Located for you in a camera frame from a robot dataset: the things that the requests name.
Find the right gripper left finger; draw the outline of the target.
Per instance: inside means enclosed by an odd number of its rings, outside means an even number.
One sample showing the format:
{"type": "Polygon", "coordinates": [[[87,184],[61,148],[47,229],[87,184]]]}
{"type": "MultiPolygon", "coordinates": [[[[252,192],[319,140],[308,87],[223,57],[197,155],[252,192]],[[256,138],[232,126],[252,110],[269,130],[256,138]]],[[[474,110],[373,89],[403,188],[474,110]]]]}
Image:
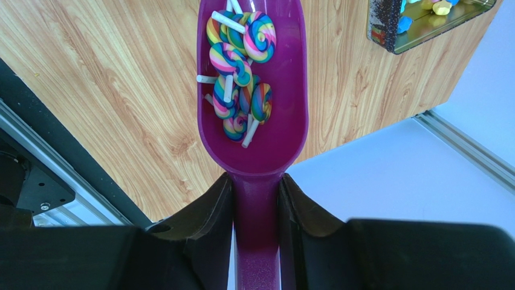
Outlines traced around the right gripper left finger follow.
{"type": "Polygon", "coordinates": [[[1,231],[2,289],[226,289],[233,183],[222,174],[198,199],[148,228],[1,231]]]}

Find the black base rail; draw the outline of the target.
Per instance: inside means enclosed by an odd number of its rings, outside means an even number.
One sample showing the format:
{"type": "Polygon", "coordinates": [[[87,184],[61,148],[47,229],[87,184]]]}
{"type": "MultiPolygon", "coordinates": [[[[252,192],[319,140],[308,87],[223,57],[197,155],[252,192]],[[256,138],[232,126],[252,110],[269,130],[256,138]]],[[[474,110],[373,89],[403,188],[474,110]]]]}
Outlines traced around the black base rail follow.
{"type": "Polygon", "coordinates": [[[1,62],[1,128],[75,194],[39,203],[36,225],[135,225],[153,222],[132,202],[68,129],[4,62],[1,62]]]}

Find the clear tray of colourful candies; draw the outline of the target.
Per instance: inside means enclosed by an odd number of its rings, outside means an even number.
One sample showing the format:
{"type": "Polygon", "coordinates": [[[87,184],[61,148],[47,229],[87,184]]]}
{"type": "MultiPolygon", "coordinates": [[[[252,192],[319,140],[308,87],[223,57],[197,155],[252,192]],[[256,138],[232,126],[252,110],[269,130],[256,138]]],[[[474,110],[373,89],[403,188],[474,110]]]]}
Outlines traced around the clear tray of colourful candies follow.
{"type": "Polygon", "coordinates": [[[367,38],[402,54],[491,10],[497,1],[369,1],[367,38]]]}

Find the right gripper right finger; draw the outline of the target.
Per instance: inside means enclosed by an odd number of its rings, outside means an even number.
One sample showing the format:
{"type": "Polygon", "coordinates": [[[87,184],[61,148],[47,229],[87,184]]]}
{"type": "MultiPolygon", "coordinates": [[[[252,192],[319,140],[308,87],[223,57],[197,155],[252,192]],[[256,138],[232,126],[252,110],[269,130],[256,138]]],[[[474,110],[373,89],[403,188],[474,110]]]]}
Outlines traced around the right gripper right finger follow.
{"type": "Polygon", "coordinates": [[[279,185],[284,289],[513,289],[514,240],[491,225],[350,219],[279,185]]]}

